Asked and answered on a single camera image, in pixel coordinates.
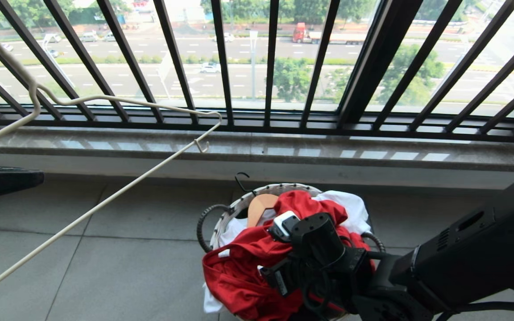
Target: balcony floor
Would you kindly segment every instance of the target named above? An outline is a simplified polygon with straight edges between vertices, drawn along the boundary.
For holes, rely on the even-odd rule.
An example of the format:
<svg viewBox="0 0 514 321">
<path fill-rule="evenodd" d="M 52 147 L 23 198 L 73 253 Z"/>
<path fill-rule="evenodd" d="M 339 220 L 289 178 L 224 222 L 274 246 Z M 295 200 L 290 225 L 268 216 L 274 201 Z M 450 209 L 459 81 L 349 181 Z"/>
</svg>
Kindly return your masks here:
<svg viewBox="0 0 514 321">
<path fill-rule="evenodd" d="M 47 179 L 0 197 L 0 273 L 121 185 Z M 0 321 L 234 320 L 228 313 L 202 311 L 203 251 L 195 225 L 207 206 L 231 203 L 241 194 L 234 187 L 137 185 L 4 280 Z M 373 231 L 392 254 L 409 252 L 487 199 L 485 193 L 389 190 L 361 196 Z M 207 222 L 206 237 L 216 215 Z M 514 292 L 490 299 L 514 300 Z M 506 321 L 514 313 L 466 313 L 451 320 Z"/>
</svg>

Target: red shirt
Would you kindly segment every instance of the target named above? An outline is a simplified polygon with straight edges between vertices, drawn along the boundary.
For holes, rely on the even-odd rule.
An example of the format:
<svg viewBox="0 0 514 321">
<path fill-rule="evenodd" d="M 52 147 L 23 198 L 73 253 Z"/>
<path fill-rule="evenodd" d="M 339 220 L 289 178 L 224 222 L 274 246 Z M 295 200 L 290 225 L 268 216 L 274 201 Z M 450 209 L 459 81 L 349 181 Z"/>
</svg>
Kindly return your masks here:
<svg viewBox="0 0 514 321">
<path fill-rule="evenodd" d="M 277 214 L 293 211 L 299 219 L 316 213 L 329 213 L 336 222 L 336 232 L 351 239 L 355 247 L 369 250 L 361 236 L 338 226 L 347 219 L 344 207 L 333 201 L 315 201 L 305 191 L 280 195 L 275 204 Z M 300 290 L 282 297 L 271 288 L 257 266 L 271 267 L 286 258 L 291 244 L 277 242 L 267 232 L 272 221 L 243 230 L 230 244 L 207 253 L 202 259 L 203 272 L 210 292 L 227 309 L 242 319 L 252 321 L 286 321 L 303 304 Z M 229 250 L 229 256 L 219 254 Z"/>
</svg>

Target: white hanger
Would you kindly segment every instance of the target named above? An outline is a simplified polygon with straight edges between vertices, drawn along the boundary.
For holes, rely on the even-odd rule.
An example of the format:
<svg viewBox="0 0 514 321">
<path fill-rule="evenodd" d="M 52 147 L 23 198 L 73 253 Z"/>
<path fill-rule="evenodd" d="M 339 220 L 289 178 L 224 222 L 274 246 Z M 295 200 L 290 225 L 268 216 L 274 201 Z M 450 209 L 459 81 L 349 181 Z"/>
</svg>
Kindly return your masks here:
<svg viewBox="0 0 514 321">
<path fill-rule="evenodd" d="M 149 171 L 143 173 L 142 175 L 140 175 L 139 177 L 137 177 L 136 179 L 131 181 L 128 185 L 126 185 L 125 187 L 122 187 L 116 193 L 113 193 L 113 195 L 110 195 L 109 197 L 104 199 L 104 201 L 100 202 L 95 207 L 92 207 L 92 209 L 88 210 L 87 213 L 84 213 L 83 215 L 81 215 L 78 219 L 76 219 L 75 221 L 73 221 L 72 223 L 67 225 L 65 228 L 63 228 L 61 231 L 59 231 L 58 233 L 53 235 L 51 238 L 49 238 L 43 244 L 41 244 L 37 248 L 35 248 L 35 250 L 32 250 L 29 254 L 27 254 L 21 260 L 19 260 L 15 264 L 13 264 L 5 272 L 0 274 L 0 282 L 2 280 L 4 280 L 5 278 L 7 278 L 11 273 L 16 271 L 18 268 L 20 268 L 23 264 L 25 264 L 26 262 L 28 262 L 29 260 L 34 258 L 42 250 L 47 248 L 49 245 L 53 244 L 53 242 L 58 240 L 61 236 L 65 235 L 67 232 L 69 232 L 78 223 L 84 221 L 84 219 L 89 218 L 96 211 L 100 210 L 106 204 L 112 202 L 112 200 L 116 199 L 116 197 L 119 197 L 122 193 L 126 192 L 128 189 L 130 189 L 134 185 L 138 184 L 141 180 L 145 179 L 151 173 L 153 173 L 153 172 L 157 171 L 158 169 L 160 169 L 162 166 L 164 166 L 169 161 L 173 160 L 174 158 L 176 158 L 177 156 L 179 156 L 180 154 L 185 152 L 187 149 L 189 149 L 192 146 L 196 145 L 200 152 L 207 152 L 207 149 L 209 148 L 209 143 L 206 144 L 206 148 L 202 148 L 202 146 L 200 144 L 200 141 L 203 140 L 204 138 L 206 138 L 206 136 L 208 136 L 211 132 L 216 130 L 221 125 L 221 122 L 222 122 L 221 114 L 219 112 L 216 112 L 216 111 L 203 112 L 203 111 L 189 110 L 189 109 L 185 109 L 185 108 L 178 108 L 178 107 L 171 107 L 171 106 L 162 106 L 162 105 L 155 104 L 155 103 L 141 102 L 141 101 L 138 101 L 138 100 L 119 98 L 119 97 L 109 96 L 109 95 L 93 95 L 93 96 L 88 96 L 88 97 L 72 99 L 72 100 L 59 100 L 53 94 L 53 92 L 51 92 L 51 90 L 49 90 L 47 87 L 45 87 L 45 86 L 41 85 L 40 83 L 38 83 L 35 80 L 35 78 L 25 69 L 25 67 L 23 67 L 23 65 L 21 65 L 21 63 L 19 61 L 17 61 L 15 59 L 15 57 L 13 57 L 9 52 L 7 52 L 2 47 L 1 44 L 0 44 L 0 54 L 4 57 L 4 59 L 8 63 L 10 63 L 10 65 L 12 65 L 18 71 L 18 73 L 20 73 L 22 75 L 22 77 L 24 77 L 26 79 L 27 83 L 29 84 L 29 97 L 31 98 L 31 100 L 33 102 L 33 112 L 31 114 L 23 117 L 23 118 L 20 118 L 19 120 L 16 120 L 15 122 L 9 124 L 8 126 L 0 129 L 0 138 L 2 136 L 5 136 L 5 135 L 9 134 L 10 132 L 13 132 L 14 130 L 16 130 L 20 126 L 23 126 L 24 124 L 27 124 L 28 122 L 30 122 L 31 120 L 35 119 L 39 115 L 39 113 L 41 112 L 41 104 L 39 103 L 39 100 L 37 100 L 37 90 L 38 89 L 41 89 L 42 91 L 44 91 L 47 95 L 49 95 L 49 97 L 51 98 L 51 100 L 53 100 L 53 102 L 55 102 L 56 104 L 59 104 L 61 106 L 71 106 L 71 105 L 74 105 L 74 104 L 78 104 L 80 102 L 86 102 L 87 100 L 107 99 L 107 100 L 114 100 L 114 101 L 119 101 L 119 102 L 141 104 L 143 106 L 154 107 L 154 108 L 165 108 L 165 109 L 170 109 L 170 110 L 173 110 L 173 111 L 187 112 L 188 114 L 203 115 L 203 116 L 215 115 L 218 118 L 218 122 L 216 122 L 216 124 L 214 126 L 212 126 L 212 128 L 210 128 L 209 130 L 207 130 L 206 132 L 204 132 L 203 134 L 198 136 L 198 138 L 195 138 L 191 143 L 187 144 L 186 146 L 184 146 L 182 149 L 180 149 L 177 152 L 175 152 L 170 157 L 168 157 L 165 160 L 161 161 L 159 164 L 157 164 L 156 166 L 152 167 Z"/>
</svg>

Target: red truck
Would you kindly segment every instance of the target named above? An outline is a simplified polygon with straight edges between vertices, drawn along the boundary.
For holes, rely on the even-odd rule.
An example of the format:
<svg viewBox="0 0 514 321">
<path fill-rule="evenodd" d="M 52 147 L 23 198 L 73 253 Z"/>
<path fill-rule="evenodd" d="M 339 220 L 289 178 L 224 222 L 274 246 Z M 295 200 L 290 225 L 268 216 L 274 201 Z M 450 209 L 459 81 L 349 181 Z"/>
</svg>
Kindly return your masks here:
<svg viewBox="0 0 514 321">
<path fill-rule="evenodd" d="M 322 33 L 320 31 L 310 32 L 304 22 L 299 22 L 293 31 L 293 42 L 296 43 L 320 43 Z M 345 43 L 347 45 L 361 45 L 366 38 L 365 34 L 334 34 L 330 35 L 330 42 Z"/>
</svg>

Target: wicker basket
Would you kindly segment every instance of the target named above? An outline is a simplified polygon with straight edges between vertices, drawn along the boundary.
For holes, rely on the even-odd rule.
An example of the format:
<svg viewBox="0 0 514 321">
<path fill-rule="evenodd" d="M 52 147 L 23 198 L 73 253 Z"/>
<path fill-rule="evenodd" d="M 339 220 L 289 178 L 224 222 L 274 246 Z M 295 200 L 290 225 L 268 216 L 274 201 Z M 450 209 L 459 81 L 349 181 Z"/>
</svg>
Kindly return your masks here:
<svg viewBox="0 0 514 321">
<path fill-rule="evenodd" d="M 202 216 L 198 220 L 198 226 L 196 229 L 196 233 L 198 236 L 199 245 L 202 247 L 202 249 L 206 253 L 210 252 L 212 250 L 215 250 L 216 248 L 219 248 L 221 246 L 221 244 L 218 244 L 218 239 L 220 238 L 220 235 L 223 232 L 225 232 L 225 230 L 227 228 L 227 224 L 229 224 L 229 222 L 231 221 L 232 218 L 237 217 L 237 215 L 239 215 L 239 213 L 242 210 L 247 209 L 249 207 L 249 203 L 251 203 L 251 201 L 253 201 L 255 196 L 261 195 L 264 193 L 279 196 L 282 193 L 285 193 L 288 191 L 296 191 L 296 190 L 307 191 L 311 195 L 311 197 L 316 197 L 316 195 L 322 193 L 322 191 L 320 191 L 316 187 L 312 187 L 309 185 L 304 185 L 304 184 L 300 184 L 300 183 L 277 183 L 277 184 L 270 184 L 270 185 L 266 185 L 263 187 L 259 187 L 258 189 L 254 189 L 253 191 L 243 195 L 242 197 L 240 197 L 239 199 L 237 199 L 236 201 L 231 203 L 231 205 L 216 204 L 216 205 L 212 205 L 212 206 L 208 207 L 202 213 Z M 214 232 L 211 235 L 210 245 L 208 246 L 206 244 L 206 240 L 203 239 L 203 234 L 202 234 L 203 222 L 205 221 L 206 216 L 214 210 L 222 210 L 223 214 L 221 215 L 220 219 L 216 223 Z M 375 244 L 377 245 L 378 249 L 380 250 L 380 252 L 386 251 L 382 242 L 380 242 L 380 240 L 372 233 L 369 233 L 369 232 L 363 233 L 362 237 L 373 240 L 375 242 Z M 347 315 L 345 315 L 344 317 L 339 317 L 337 319 L 333 319 L 332 321 L 343 320 L 346 317 L 347 317 Z"/>
</svg>

